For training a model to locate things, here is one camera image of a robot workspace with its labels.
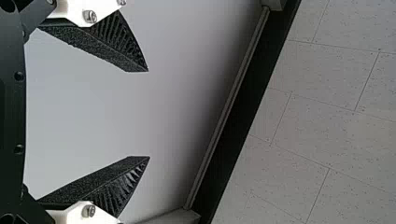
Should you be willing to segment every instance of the tile floor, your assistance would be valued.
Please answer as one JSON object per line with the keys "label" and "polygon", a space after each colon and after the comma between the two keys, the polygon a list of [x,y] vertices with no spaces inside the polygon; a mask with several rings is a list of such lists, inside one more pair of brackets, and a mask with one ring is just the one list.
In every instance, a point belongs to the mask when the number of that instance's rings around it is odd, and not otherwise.
{"label": "tile floor", "polygon": [[396,0],[303,0],[213,223],[396,223]]}

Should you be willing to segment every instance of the black frame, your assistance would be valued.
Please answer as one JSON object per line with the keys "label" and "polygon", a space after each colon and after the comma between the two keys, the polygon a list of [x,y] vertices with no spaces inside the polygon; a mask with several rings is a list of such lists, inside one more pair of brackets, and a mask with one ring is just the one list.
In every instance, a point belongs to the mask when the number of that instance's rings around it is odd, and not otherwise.
{"label": "black frame", "polygon": [[300,3],[301,0],[288,0],[283,11],[269,15],[192,205],[202,216],[200,224],[211,223],[216,214]]}
{"label": "black frame", "polygon": [[54,220],[23,185],[26,133],[24,43],[56,8],[56,1],[0,1],[0,223]]}

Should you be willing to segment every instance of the metal screw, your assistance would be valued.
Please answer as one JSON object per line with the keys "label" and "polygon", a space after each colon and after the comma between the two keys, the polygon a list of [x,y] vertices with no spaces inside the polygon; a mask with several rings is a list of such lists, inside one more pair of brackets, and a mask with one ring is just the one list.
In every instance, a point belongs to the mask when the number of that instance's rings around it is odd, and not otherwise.
{"label": "metal screw", "polygon": [[96,207],[95,205],[86,205],[82,209],[82,216],[83,217],[94,217],[96,213]]}
{"label": "metal screw", "polygon": [[123,7],[126,6],[126,0],[117,0],[117,3]]}
{"label": "metal screw", "polygon": [[82,15],[84,16],[84,20],[87,23],[97,23],[98,22],[98,17],[96,16],[96,13],[92,10],[85,10],[82,12]]}

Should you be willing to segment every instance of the black textured gripper pad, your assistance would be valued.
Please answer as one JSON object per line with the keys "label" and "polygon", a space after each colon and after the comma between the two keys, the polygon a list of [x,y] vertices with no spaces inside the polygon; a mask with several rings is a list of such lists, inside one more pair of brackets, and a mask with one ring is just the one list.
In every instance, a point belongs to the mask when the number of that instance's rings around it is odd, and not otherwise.
{"label": "black textured gripper pad", "polygon": [[77,202],[93,202],[111,216],[119,217],[148,163],[149,157],[128,157],[57,189],[38,202],[46,210],[64,210]]}
{"label": "black textured gripper pad", "polygon": [[68,25],[44,25],[40,29],[126,72],[149,70],[128,22],[119,11],[90,28],[80,28],[69,22]]}

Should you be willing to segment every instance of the gray floor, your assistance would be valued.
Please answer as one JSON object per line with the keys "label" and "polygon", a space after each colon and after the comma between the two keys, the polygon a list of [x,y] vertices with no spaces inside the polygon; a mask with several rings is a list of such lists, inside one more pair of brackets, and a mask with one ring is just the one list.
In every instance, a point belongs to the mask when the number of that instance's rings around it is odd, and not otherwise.
{"label": "gray floor", "polygon": [[396,223],[396,0],[303,0],[213,223]]}

